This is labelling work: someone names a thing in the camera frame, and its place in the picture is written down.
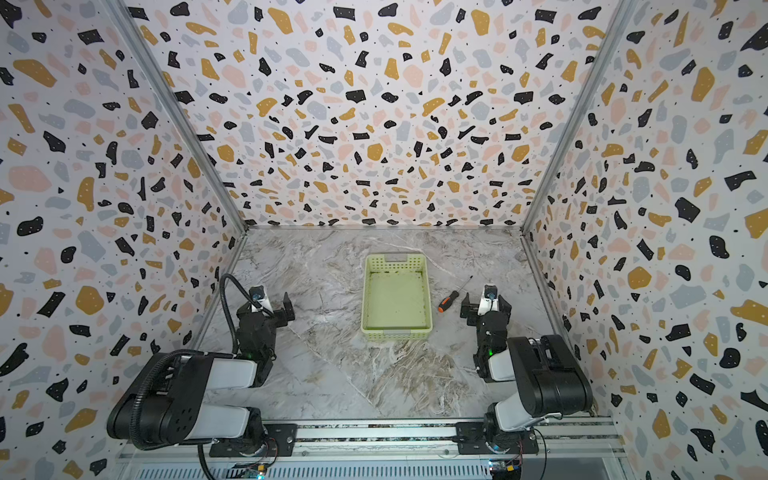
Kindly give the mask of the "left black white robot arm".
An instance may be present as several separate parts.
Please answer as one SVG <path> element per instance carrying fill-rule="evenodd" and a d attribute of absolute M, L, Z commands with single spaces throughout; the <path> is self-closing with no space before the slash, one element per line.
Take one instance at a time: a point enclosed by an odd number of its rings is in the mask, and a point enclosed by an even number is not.
<path fill-rule="evenodd" d="M 273 309 L 260 287 L 238 308 L 235 353 L 180 349 L 153 354 L 108 416 L 109 437 L 143 450 L 236 440 L 247 449 L 268 442 L 255 407 L 209 404 L 214 390 L 263 386 L 276 360 L 277 330 L 295 320 L 290 297 Z"/>

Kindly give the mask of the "orange black handled screwdriver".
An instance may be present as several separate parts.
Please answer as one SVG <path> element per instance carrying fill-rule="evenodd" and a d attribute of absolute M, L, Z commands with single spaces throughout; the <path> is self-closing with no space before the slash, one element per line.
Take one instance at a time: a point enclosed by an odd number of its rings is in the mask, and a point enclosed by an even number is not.
<path fill-rule="evenodd" d="M 473 275 L 471 275 L 460 287 L 452 290 L 449 295 L 443 298 L 438 304 L 437 311 L 439 313 L 444 313 L 450 309 L 453 303 L 458 299 L 461 291 L 471 282 L 472 279 Z"/>

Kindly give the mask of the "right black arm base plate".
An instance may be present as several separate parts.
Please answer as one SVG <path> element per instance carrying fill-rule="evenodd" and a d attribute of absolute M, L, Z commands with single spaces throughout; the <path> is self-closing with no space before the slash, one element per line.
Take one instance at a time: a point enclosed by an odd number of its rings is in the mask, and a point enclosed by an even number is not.
<path fill-rule="evenodd" d="M 538 454 L 535 434 L 523 430 L 505 432 L 486 422 L 458 422 L 454 441 L 460 455 Z"/>

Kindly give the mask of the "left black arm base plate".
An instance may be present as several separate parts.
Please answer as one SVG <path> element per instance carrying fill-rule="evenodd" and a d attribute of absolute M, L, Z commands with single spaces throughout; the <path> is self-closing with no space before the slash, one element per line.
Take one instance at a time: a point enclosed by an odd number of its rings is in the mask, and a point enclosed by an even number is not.
<path fill-rule="evenodd" d="M 214 443 L 208 456 L 238 461 L 290 457 L 297 440 L 297 432 L 296 423 L 266 423 L 261 429 L 246 432 L 244 437 L 223 439 Z"/>

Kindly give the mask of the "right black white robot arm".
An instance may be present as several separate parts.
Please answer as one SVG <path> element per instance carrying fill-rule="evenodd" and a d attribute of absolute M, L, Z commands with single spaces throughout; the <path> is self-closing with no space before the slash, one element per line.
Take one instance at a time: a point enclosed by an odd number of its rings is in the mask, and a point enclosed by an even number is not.
<path fill-rule="evenodd" d="M 512 307 L 492 285 L 479 302 L 465 296 L 460 317 L 475 329 L 473 363 L 487 383 L 509 383 L 516 392 L 491 404 L 478 433 L 461 433 L 472 449 L 506 453 L 525 447 L 526 435 L 548 419 L 587 412 L 593 404 L 589 381 L 562 336 L 510 337 Z"/>

